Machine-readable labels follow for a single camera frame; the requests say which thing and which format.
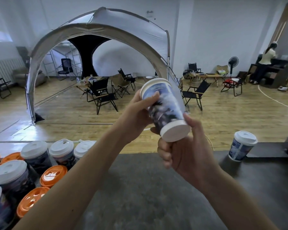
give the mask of orange cup lid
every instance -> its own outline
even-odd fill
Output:
[[[48,192],[48,187],[38,187],[31,190],[19,203],[16,213],[19,218],[22,218],[33,205]]]
[[[5,162],[12,161],[12,160],[23,161],[24,159],[20,156],[20,152],[15,152],[15,153],[11,153],[10,155],[7,155],[6,157],[4,157],[1,160],[0,165],[4,164]]]
[[[53,187],[65,174],[67,168],[63,165],[55,165],[47,169],[40,177],[40,184],[45,187]]]

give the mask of beige folding chair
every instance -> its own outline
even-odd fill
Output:
[[[229,71],[228,71],[228,65],[224,65],[224,66],[217,65],[217,66],[216,66],[216,72],[217,72],[220,76],[222,76],[222,79],[223,79],[223,80],[225,80],[226,75],[229,73]]]
[[[130,81],[125,81],[123,76],[119,73],[110,77],[111,79],[111,88],[115,90],[114,94],[117,93],[120,97],[123,97],[125,93],[130,94],[127,91],[128,86],[130,86]]]

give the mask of white t-shirt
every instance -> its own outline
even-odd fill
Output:
[[[270,50],[265,54],[262,55],[262,59],[259,62],[260,64],[271,64],[271,59],[273,59],[276,56],[275,51],[270,48]]]

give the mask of forearm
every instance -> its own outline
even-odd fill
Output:
[[[208,176],[202,192],[229,230],[277,230],[246,191],[221,168]]]
[[[14,230],[73,229],[100,180],[125,146],[113,127],[38,201]]]

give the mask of black pants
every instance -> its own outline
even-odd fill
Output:
[[[260,82],[260,80],[264,77],[266,74],[266,70],[269,67],[269,64],[257,64],[257,69],[255,72],[250,76],[250,80],[254,80],[257,82]]]

